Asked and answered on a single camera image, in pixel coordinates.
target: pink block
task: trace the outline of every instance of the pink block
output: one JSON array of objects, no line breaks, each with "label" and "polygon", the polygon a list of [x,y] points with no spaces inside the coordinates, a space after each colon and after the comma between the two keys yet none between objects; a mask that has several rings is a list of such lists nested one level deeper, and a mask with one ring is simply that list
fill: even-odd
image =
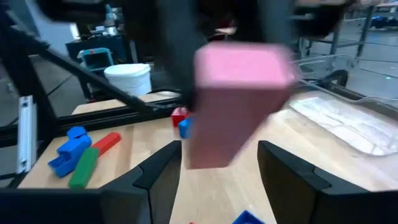
[{"label": "pink block", "polygon": [[226,167],[289,99],[295,81],[290,53],[277,45],[213,42],[197,52],[195,71],[198,101],[187,167]]}]

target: toy pieces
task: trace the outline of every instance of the toy pieces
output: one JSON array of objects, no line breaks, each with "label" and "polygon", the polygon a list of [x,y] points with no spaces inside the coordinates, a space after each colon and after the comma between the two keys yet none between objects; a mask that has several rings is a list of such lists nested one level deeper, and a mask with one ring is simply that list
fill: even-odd
[{"label": "toy pieces", "polygon": [[95,147],[99,150],[99,156],[104,154],[108,149],[114,146],[116,143],[120,141],[121,137],[119,133],[109,133],[103,139],[99,140],[92,147]]},{"label": "toy pieces", "polygon": [[277,45],[211,42],[195,58],[197,111],[188,168],[226,167],[256,128],[289,99],[295,77]]},{"label": "toy pieces", "polygon": [[234,221],[232,224],[264,224],[264,222],[260,221],[254,215],[252,215],[248,211],[243,211],[243,213]]},{"label": "toy pieces", "polygon": [[189,137],[189,130],[191,125],[192,118],[187,118],[178,124],[178,130],[180,131],[181,138],[186,139]]},{"label": "toy pieces", "polygon": [[98,160],[98,156],[100,154],[100,150],[94,147],[89,147],[85,150],[83,155],[81,156],[79,163],[76,166],[75,171],[72,174],[71,179],[69,180],[69,188],[71,189],[84,189],[86,188],[88,181],[91,178],[91,175],[94,172],[96,162]]},{"label": "toy pieces", "polygon": [[86,135],[87,131],[83,128],[83,127],[72,127],[71,129],[69,129],[67,131],[67,136],[69,139],[75,139],[78,138],[80,136]]},{"label": "toy pieces", "polygon": [[188,116],[188,110],[185,107],[175,108],[172,113],[173,127],[178,127],[179,122],[185,120]]},{"label": "toy pieces", "polygon": [[71,139],[57,149],[59,156],[49,162],[49,166],[59,178],[72,172],[85,149],[91,145],[89,136]]}]

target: blue toy block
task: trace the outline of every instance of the blue toy block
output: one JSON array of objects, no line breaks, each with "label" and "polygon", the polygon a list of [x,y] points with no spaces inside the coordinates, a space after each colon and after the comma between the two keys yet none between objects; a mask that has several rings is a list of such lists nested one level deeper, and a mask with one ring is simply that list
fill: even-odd
[{"label": "blue toy block", "polygon": [[86,134],[86,129],[79,126],[73,127],[67,131],[67,136],[69,139],[75,139]]},{"label": "blue toy block", "polygon": [[91,146],[88,135],[71,139],[57,149],[59,156],[49,162],[49,166],[59,178],[65,177],[74,171],[85,149]]},{"label": "blue toy block", "polygon": [[245,210],[232,224],[264,224],[264,222]]},{"label": "blue toy block", "polygon": [[178,130],[180,131],[180,136],[183,139],[186,139],[189,137],[189,129],[192,124],[193,120],[192,118],[187,118],[178,124]]}]

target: wooden table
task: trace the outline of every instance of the wooden table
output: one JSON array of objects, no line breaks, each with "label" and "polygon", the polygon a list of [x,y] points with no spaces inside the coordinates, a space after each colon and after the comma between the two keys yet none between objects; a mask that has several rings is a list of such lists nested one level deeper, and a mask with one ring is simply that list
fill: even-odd
[{"label": "wooden table", "polygon": [[[297,98],[326,96],[320,92]],[[161,93],[143,96],[146,101],[167,98]],[[74,114],[114,108],[123,104],[104,101],[80,105]],[[123,140],[100,159],[88,187],[98,188],[119,177],[156,150],[179,139],[169,118],[90,132],[93,142],[111,131]],[[54,139],[20,188],[66,188],[70,175],[58,179],[47,163],[66,137]],[[231,166],[224,169],[185,170],[175,199],[171,223],[231,223],[243,210],[249,210],[267,224],[276,223],[262,186],[257,164],[257,142],[268,140],[305,160],[368,190],[398,188],[398,155],[368,157],[317,126],[289,107],[273,115],[248,141]]]}]

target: white bucket lid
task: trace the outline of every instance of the white bucket lid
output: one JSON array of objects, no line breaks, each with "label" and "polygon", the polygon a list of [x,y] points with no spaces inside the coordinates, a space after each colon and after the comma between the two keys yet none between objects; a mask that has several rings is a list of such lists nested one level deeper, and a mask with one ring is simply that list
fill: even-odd
[{"label": "white bucket lid", "polygon": [[105,69],[108,78],[139,77],[150,71],[150,66],[143,63],[112,65]]}]

